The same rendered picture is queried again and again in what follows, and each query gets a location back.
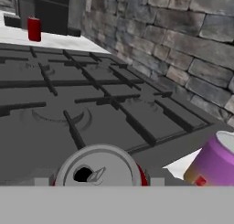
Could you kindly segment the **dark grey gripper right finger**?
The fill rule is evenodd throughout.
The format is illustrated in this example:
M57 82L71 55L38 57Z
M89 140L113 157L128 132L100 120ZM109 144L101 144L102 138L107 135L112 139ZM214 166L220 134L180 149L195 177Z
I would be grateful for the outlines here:
M188 183L174 177L166 168L152 168L145 171L146 179L151 187L188 186Z

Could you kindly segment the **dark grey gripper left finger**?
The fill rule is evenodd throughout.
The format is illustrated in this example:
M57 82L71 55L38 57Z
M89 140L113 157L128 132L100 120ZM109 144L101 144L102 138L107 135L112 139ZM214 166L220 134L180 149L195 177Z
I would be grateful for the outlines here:
M55 184L57 168L38 168L31 174L5 181L6 186L49 187Z

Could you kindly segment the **red soda can silver top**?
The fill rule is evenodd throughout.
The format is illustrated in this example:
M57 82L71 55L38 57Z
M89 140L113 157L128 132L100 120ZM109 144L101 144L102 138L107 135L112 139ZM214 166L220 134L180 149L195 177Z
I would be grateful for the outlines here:
M147 186L140 166L123 149L94 144L70 156L58 171L55 185L61 187Z

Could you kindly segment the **purple soda can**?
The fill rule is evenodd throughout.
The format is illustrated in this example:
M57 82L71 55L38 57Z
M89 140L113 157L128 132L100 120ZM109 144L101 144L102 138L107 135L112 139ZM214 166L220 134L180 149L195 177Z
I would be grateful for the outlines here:
M196 186L234 186L234 132L218 131L184 173Z

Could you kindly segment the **dark grey gas hob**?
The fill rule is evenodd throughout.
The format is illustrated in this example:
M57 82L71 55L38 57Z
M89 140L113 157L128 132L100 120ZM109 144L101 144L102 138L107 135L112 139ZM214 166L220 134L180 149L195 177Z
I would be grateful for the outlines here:
M226 127L110 54L0 43L0 186L94 144L162 168Z

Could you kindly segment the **small black box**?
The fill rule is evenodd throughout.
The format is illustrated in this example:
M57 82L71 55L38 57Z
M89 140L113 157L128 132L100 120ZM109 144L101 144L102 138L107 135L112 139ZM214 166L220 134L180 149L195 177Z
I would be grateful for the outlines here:
M4 22L7 27L20 28L20 17L15 15L4 14Z

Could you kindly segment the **black countertop appliance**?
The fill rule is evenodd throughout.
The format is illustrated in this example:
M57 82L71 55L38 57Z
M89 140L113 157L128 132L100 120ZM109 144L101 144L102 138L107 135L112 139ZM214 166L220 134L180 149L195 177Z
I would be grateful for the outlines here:
M69 0L18 0L21 27L29 17L40 20L41 31L79 37L79 29L69 25Z

